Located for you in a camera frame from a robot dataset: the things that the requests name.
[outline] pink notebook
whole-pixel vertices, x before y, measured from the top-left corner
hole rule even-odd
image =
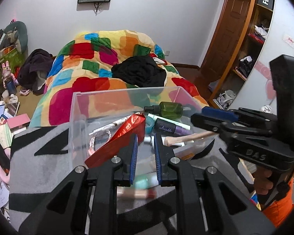
[[[27,114],[18,115],[14,118],[8,118],[6,121],[10,129],[14,129],[16,127],[22,128],[24,126],[28,126],[30,123],[30,119]]]

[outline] colorful blanket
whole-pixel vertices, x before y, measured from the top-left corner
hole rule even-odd
[[[40,100],[30,126],[55,126],[70,120],[74,92],[89,92],[136,86],[112,78],[113,65],[129,57],[150,55],[163,61],[162,49],[150,37],[129,30],[99,31],[83,34],[65,45],[46,80],[45,95]],[[207,102],[196,87],[181,77],[172,64],[158,65],[167,72],[167,86],[181,86],[202,106]]]

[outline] human hand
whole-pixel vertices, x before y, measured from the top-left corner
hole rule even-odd
[[[271,170],[257,166],[257,170],[253,173],[253,177],[255,178],[254,188],[257,194],[266,195],[268,194],[269,190],[272,189],[273,183],[267,179],[271,175]]]

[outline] orange clothing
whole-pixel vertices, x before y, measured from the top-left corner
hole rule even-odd
[[[284,221],[294,207],[292,201],[293,179],[290,181],[289,186],[291,189],[284,199],[273,202],[269,207],[262,211],[266,217],[273,222],[275,227],[278,227]]]

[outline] red paper packaging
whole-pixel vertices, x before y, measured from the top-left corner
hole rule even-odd
[[[133,133],[137,134],[138,144],[142,143],[145,137],[145,120],[144,115],[137,114],[127,119],[114,136],[85,161],[88,168],[98,167],[117,155],[120,148],[129,144]]]

